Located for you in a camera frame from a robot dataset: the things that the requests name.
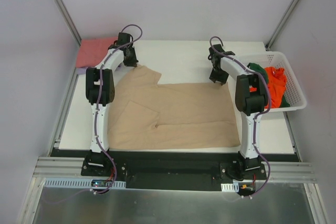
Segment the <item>beige t shirt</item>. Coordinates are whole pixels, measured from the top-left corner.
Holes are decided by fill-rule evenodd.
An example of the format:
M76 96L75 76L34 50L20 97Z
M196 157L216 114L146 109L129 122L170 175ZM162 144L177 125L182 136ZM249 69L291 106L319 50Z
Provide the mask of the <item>beige t shirt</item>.
M240 145L229 88L219 83L159 84L145 66L116 85L109 109L113 150L172 150Z

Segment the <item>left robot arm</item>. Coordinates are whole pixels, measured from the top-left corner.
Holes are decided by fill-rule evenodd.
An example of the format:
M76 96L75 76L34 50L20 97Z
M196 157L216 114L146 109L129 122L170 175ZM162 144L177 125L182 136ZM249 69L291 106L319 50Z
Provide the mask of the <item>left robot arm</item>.
M136 67L137 64L133 36L120 32L102 61L86 70L85 95L91 105L92 139L90 150L82 164L82 176L106 177L115 174L112 158L108 153L109 108L116 92L113 74L120 65Z

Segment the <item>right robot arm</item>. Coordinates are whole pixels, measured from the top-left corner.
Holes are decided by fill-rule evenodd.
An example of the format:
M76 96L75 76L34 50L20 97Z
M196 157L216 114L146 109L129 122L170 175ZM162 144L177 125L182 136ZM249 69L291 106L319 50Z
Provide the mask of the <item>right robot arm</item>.
M225 169L226 176L242 181L250 178L262 168L259 151L259 125L261 116L268 111L269 95L267 84L261 73L249 69L234 58L232 51L224 51L220 44L209 48L208 60L213 68L209 79L225 84L228 77L236 82L235 106L241 114L241 145L237 160Z

